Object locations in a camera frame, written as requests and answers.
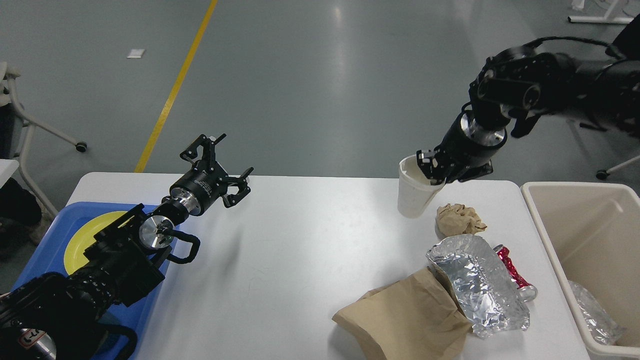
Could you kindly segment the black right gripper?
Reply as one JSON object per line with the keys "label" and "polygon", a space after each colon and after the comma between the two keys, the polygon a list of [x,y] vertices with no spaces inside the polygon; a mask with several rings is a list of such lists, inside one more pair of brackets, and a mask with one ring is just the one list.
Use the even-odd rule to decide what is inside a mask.
{"label": "black right gripper", "polygon": [[[455,181],[468,182],[493,173],[491,159],[506,144],[507,139],[505,128],[485,129],[475,119],[472,111],[463,111],[434,150],[416,151],[416,164],[432,186]],[[457,162],[477,167],[454,178],[451,173]]]}

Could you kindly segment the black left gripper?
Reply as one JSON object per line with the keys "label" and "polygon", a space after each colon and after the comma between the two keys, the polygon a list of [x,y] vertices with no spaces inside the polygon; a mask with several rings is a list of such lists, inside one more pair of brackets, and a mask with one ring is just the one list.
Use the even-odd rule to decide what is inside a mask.
{"label": "black left gripper", "polygon": [[[251,192],[249,175],[254,167],[249,167],[239,177],[228,176],[223,167],[215,167],[215,148],[226,137],[226,133],[218,137],[201,134],[179,153],[180,159],[190,163],[191,168],[170,187],[169,203],[179,212],[200,216],[217,199],[222,199],[224,207],[232,208]],[[237,192],[229,193],[230,188]]]}

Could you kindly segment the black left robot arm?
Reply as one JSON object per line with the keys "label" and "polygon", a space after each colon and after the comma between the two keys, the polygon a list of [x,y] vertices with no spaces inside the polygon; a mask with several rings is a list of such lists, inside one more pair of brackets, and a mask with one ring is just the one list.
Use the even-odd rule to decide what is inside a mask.
{"label": "black left robot arm", "polygon": [[113,305],[132,306],[160,285],[165,262],[189,264],[201,247],[196,235],[178,230],[221,199],[226,208],[250,193],[252,167],[230,176],[217,161],[226,137],[199,135],[180,157],[190,170],[170,186],[151,212],[139,203],[94,234],[87,264],[62,275],[46,272],[1,297],[3,360],[89,360],[115,334],[126,338],[116,354],[128,360],[138,344],[129,326],[102,323]]}

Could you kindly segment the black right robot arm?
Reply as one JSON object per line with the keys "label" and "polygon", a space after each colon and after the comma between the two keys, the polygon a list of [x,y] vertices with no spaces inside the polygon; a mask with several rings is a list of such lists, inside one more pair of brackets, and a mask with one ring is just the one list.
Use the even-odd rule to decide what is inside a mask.
{"label": "black right robot arm", "polygon": [[416,152],[421,180],[441,186],[491,174],[491,159],[507,139],[527,136],[543,116],[639,137],[639,50],[604,43],[608,59],[581,60],[538,51],[546,41],[538,38],[486,59],[441,143]]}

